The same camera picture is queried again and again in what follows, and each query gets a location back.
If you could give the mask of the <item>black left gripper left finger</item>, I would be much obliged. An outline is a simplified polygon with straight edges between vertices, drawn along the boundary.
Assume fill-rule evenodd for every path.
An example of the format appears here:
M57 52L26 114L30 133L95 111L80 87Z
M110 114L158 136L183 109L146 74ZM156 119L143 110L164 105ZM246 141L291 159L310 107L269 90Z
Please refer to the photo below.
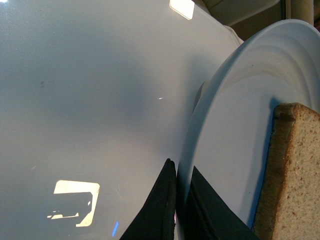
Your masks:
M144 205L121 236L122 240L173 240L177 177L175 163L165 161Z

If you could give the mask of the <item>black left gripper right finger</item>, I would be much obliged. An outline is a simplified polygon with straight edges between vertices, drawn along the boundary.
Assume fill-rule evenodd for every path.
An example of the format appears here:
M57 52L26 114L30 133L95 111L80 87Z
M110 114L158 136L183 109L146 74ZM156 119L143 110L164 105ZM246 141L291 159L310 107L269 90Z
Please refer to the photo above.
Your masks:
M194 167L186 203L186 240L258 240Z

